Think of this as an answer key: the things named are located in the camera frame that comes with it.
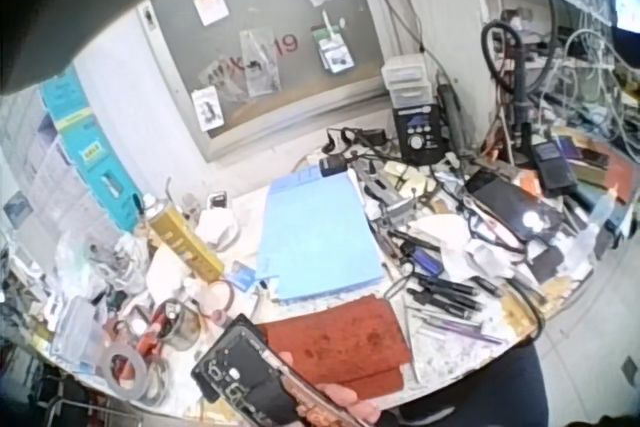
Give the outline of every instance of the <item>workbench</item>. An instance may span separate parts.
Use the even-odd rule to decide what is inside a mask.
[[[233,199],[232,207],[241,233],[233,246],[219,254],[225,265],[231,265],[235,260],[249,266],[255,265],[262,235],[262,218],[268,189],[268,187],[264,187]],[[380,256],[381,261],[392,265],[389,259],[384,258],[382,252],[380,252]],[[560,312],[572,295],[580,289],[586,288],[585,284],[588,283],[588,278],[594,267],[587,264],[585,263],[573,275],[573,278],[555,277],[541,286],[549,299],[544,308],[545,317],[550,318]],[[254,312],[254,308],[257,296],[244,295],[236,291],[236,299],[229,314],[235,316],[238,313],[244,313],[250,316],[254,313],[252,318],[254,323],[283,320],[325,310],[370,294],[381,297],[393,281],[400,276],[393,268],[389,268],[387,278],[374,286],[289,304],[263,301],[256,312]],[[480,317],[475,320],[483,321],[483,333],[504,339],[505,342],[502,345],[491,345],[456,335],[447,335],[445,340],[439,340],[416,334],[419,320],[408,317],[405,309],[405,305],[411,303],[411,298],[404,291],[401,291],[391,299],[392,307],[405,337],[410,338],[409,343],[414,360],[412,364],[402,367],[404,378],[402,391],[373,399],[380,408],[388,409],[398,406],[449,386],[498,358],[526,340],[535,331],[536,327],[533,320],[527,316],[526,308],[522,309],[512,295],[506,295],[502,299],[494,299],[481,293],[477,300],[485,304],[485,309],[478,314]],[[214,339],[215,335],[212,335],[211,332],[205,332],[203,329],[199,341],[186,352],[175,352],[170,347],[165,347],[163,356],[170,364],[172,376],[168,398],[160,407],[154,409],[145,408],[136,402],[132,402],[132,404],[143,411],[162,416],[218,424],[233,422],[235,418],[233,411],[222,401],[218,401],[214,405],[206,404],[201,398],[195,382],[190,378],[190,371],[196,360],[206,352]],[[34,345],[34,347],[52,363],[60,365],[59,362],[50,358],[46,345]],[[68,366],[60,365],[60,367],[65,369]],[[101,377],[82,372],[69,372],[88,387],[113,396]]]

